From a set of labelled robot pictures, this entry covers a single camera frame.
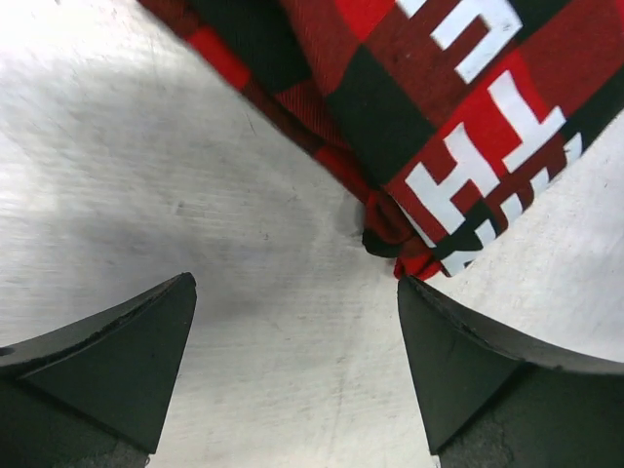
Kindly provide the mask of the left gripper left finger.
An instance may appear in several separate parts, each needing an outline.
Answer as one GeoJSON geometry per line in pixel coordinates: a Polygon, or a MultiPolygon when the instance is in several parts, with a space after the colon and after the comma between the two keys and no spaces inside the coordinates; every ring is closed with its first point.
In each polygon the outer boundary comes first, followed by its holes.
{"type": "Polygon", "coordinates": [[[159,445],[196,307],[182,273],[1,350],[4,467],[144,467],[159,445]]]}

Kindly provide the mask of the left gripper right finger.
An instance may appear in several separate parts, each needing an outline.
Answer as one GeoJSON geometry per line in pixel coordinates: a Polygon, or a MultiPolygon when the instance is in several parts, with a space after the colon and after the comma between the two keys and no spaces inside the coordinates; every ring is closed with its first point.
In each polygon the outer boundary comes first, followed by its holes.
{"type": "Polygon", "coordinates": [[[623,367],[539,340],[404,278],[398,312],[444,467],[619,467],[623,367]]]}

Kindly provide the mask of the red black plaid shirt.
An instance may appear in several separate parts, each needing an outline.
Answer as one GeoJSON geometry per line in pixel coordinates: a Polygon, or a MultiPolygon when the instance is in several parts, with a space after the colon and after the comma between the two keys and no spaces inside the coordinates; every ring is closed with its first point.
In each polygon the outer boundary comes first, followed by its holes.
{"type": "Polygon", "coordinates": [[[623,109],[619,1],[148,1],[364,205],[363,243],[464,270],[623,109]]]}

